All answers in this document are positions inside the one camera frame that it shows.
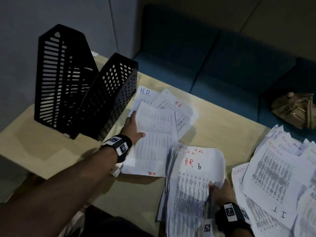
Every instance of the person's right arm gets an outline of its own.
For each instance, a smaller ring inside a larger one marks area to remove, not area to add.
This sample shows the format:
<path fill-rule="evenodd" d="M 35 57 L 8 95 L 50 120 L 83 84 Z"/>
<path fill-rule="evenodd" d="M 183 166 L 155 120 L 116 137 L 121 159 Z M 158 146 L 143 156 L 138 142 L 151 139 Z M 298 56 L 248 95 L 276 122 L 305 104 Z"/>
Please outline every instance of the person's right arm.
<path fill-rule="evenodd" d="M 212 194 L 212 198 L 217 205 L 217 207 L 221 208 L 227 202 L 232 202 L 237 204 L 235 193 L 233 188 L 230 186 L 230 183 L 227 179 L 225 179 L 224 184 L 221 189 L 219 189 L 216 185 L 210 183 L 209 184 L 210 193 Z M 235 229 L 230 236 L 226 237 L 252 237 L 251 233 L 246 229 Z"/>

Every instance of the human hand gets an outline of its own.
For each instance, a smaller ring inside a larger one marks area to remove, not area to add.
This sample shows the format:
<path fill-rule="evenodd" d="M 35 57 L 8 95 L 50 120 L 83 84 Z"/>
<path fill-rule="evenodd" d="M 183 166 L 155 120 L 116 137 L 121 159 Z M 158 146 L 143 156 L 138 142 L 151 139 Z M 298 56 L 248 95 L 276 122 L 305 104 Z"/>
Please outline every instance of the human hand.
<path fill-rule="evenodd" d="M 140 138 L 145 137 L 145 133 L 137 132 L 136 127 L 136 111 L 133 111 L 131 117 L 126 118 L 124 127 L 121 130 L 122 135 L 126 135 L 129 139 L 131 139 L 133 145 L 139 141 Z"/>
<path fill-rule="evenodd" d="M 224 184 L 221 189 L 219 189 L 213 183 L 209 183 L 210 194 L 215 202 L 215 204 L 220 208 L 227 202 L 236 203 L 235 193 L 230 183 L 225 179 Z"/>

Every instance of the table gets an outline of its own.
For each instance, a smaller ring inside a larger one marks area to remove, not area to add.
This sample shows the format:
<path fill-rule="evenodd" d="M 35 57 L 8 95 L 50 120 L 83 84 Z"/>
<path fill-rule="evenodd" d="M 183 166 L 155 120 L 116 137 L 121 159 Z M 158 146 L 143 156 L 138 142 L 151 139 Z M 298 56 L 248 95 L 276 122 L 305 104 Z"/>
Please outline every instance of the table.
<path fill-rule="evenodd" d="M 100 69 L 107 58 L 99 55 L 95 61 Z M 180 142 L 221 150 L 228 174 L 233 167 L 250 159 L 256 145 L 269 131 L 259 123 L 140 72 L 137 78 L 139 85 L 158 92 L 167 88 L 181 101 L 195 107 L 199 118 Z M 119 133 L 131 103 L 108 137 Z M 81 156 L 89 155 L 99 146 L 96 140 L 81 134 L 75 140 L 68 139 L 37 123 L 33 116 L 34 105 L 31 105 L 0 133 L 0 155 L 45 179 L 73 165 Z M 109 214 L 122 216 L 157 236 L 159 223 L 155 220 L 163 188 L 164 178 L 120 174 L 117 179 L 107 177 L 89 201 Z"/>

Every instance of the brown leather bag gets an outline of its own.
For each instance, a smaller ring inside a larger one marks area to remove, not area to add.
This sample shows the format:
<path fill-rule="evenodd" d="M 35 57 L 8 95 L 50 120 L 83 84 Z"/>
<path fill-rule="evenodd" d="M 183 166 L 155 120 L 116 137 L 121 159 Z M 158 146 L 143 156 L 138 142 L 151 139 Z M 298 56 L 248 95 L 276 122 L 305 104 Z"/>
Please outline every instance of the brown leather bag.
<path fill-rule="evenodd" d="M 299 129 L 314 129 L 316 105 L 313 96 L 309 93 L 290 92 L 272 102 L 272 113 Z"/>

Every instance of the black magazine file holder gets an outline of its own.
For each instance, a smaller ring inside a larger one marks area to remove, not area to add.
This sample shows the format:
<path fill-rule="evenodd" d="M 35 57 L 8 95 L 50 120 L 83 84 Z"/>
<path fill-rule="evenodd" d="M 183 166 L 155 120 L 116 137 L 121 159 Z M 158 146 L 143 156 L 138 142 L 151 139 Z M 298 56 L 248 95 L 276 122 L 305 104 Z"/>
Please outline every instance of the black magazine file holder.
<path fill-rule="evenodd" d="M 78 109 L 98 75 L 83 33 L 56 25 L 39 37 L 34 119 L 72 139 Z"/>
<path fill-rule="evenodd" d="M 103 141 L 136 93 L 138 63 L 114 53 L 78 111 L 80 133 Z"/>

